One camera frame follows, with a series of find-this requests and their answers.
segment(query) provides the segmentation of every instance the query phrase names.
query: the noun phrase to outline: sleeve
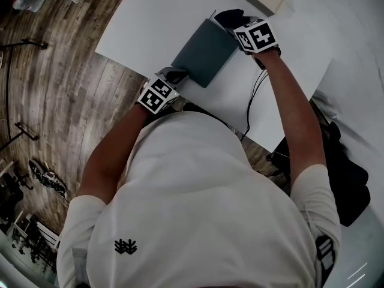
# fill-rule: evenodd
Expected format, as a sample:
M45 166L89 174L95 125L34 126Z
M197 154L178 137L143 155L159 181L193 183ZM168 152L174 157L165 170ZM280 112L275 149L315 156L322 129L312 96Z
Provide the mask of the sleeve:
M293 184L291 199L310 226L315 225L333 240L337 257L341 228L327 168L316 164L305 169Z
M57 257L61 288L75 287L73 249L87 250L92 231L106 204L94 196L75 197L69 206Z

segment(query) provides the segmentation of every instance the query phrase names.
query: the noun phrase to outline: hand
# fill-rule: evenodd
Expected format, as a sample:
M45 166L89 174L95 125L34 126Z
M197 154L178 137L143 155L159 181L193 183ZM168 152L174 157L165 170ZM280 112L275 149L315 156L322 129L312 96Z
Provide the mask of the hand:
M274 49L262 51L259 53L253 53L252 56L260 60L260 62L263 63L265 66L267 66L267 64L273 63L277 59L280 59L278 52Z

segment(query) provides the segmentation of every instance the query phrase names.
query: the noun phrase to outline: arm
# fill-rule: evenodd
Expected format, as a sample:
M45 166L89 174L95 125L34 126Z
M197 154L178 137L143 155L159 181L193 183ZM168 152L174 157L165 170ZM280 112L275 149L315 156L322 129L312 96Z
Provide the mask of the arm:
M292 177L291 199L310 226L340 248L340 221L329 185L319 122L296 79L276 51L258 53L274 91L286 135ZM311 229L315 239L316 232Z
M105 136L85 166L77 196L96 196L105 204L113 199L119 178L149 115L148 110L137 104Z
M326 165L319 122L287 65L274 50L255 54L269 74L286 135L292 184L306 168Z

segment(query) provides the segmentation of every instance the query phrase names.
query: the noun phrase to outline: white wall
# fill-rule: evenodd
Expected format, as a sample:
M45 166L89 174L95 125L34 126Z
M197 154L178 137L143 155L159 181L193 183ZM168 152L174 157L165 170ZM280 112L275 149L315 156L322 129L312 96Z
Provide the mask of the white wall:
M39 287L53 288L46 278L51 278L52 274L47 270L43 273L43 265L37 261L32 263L30 249L24 248L24 255L21 255L17 248L12 248L7 236L0 231L0 281L6 284L6 281L11 282L12 286L8 287Z
M292 1L329 45L333 60L319 90L334 106L351 160L370 176L372 209L343 229L340 260L327 287L345 288L365 274L353 288L369 288L384 270L384 0Z

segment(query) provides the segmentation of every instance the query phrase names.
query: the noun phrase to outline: black chair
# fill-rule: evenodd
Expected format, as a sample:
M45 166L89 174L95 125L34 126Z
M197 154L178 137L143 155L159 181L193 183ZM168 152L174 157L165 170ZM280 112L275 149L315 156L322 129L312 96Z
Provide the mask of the black chair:
M340 143L340 131L334 122L320 123L320 126L329 182L335 196L340 223L348 227L362 214L371 201L370 192L366 187L368 173L348 159L345 147ZM289 150L285 139L268 157L268 160L271 160L272 164L290 181Z
M7 201L0 207L0 217L11 223L14 220L14 209L16 204L24 198L24 194L11 175L5 173L2 177L10 195Z

